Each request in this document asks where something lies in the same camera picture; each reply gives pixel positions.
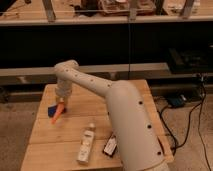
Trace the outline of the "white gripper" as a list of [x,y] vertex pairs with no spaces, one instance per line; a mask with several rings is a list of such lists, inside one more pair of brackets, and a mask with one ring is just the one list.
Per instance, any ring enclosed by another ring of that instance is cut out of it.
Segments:
[[68,99],[72,93],[72,83],[67,81],[58,81],[56,88],[56,103],[63,102],[68,103]]

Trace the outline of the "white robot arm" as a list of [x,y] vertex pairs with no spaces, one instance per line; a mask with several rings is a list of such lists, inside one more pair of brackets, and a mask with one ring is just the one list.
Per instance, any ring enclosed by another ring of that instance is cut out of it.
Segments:
[[75,83],[105,99],[125,171],[170,171],[144,98],[133,83],[85,74],[78,70],[75,60],[56,64],[54,72],[59,98],[69,96]]

